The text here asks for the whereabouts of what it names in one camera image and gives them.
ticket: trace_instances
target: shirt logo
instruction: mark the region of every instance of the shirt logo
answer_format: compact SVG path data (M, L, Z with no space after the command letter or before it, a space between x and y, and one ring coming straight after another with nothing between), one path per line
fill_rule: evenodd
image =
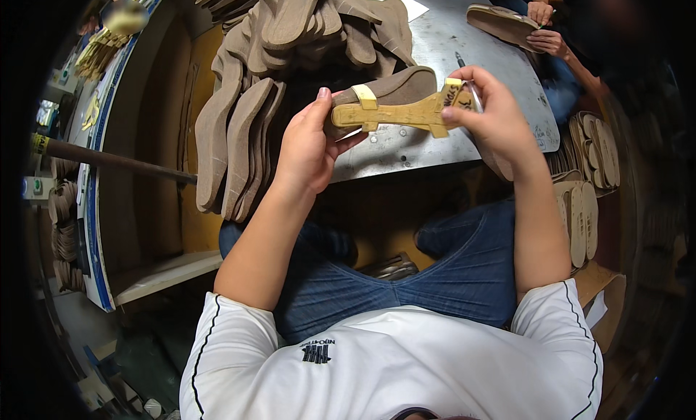
M305 353L302 361L316 364L326 364L327 362L331 361L331 358L328 357L328 344L308 345L302 349L302 352Z

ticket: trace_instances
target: white t-shirt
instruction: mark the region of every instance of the white t-shirt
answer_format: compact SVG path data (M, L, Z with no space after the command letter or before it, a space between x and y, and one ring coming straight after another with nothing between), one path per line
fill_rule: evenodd
M183 420L593 419L602 356L573 279L531 290L511 332L417 306L361 313L278 349L272 313L208 293Z

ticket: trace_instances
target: metal rod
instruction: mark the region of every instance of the metal rod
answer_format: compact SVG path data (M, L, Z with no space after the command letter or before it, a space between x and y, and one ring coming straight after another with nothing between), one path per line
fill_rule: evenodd
M198 177L192 173L177 171L175 169L157 166L140 162L138 160L121 157L115 154L102 153L94 151L82 146L68 144L67 142L58 141L49 137L41 136L34 133L32 136L32 148L38 154L46 154L51 157L59 157L61 159L72 160L73 162L87 163L92 166L121 168L141 175L147 175L157 178L165 178L166 180L174 180L178 182L186 182L187 184L196 185Z

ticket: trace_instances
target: knee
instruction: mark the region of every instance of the knee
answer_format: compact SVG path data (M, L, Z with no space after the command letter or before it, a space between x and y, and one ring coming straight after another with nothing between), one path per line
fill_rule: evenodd
M220 246L220 254L224 259L230 253L232 247L237 243L241 236L241 227L238 223L232 221L224 221L220 225L220 233L218 235L218 245Z

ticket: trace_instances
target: jeans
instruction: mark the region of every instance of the jeans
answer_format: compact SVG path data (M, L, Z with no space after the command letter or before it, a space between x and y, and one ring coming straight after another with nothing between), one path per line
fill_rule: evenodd
M340 262L352 249L348 234L306 222L274 309L275 326L288 343L297 344L359 313L416 305L499 328L517 308L513 232L513 201L430 221L416 244L439 259L415 275L384 281ZM223 223L223 258L240 235L237 224Z
M527 3L524 0L490 0L492 4L511 9L527 15ZM542 87L548 99L548 105L556 123L568 120L573 106L583 93L583 88L570 71L568 65L559 57L548 57L546 61L551 69L551 78L542 80Z

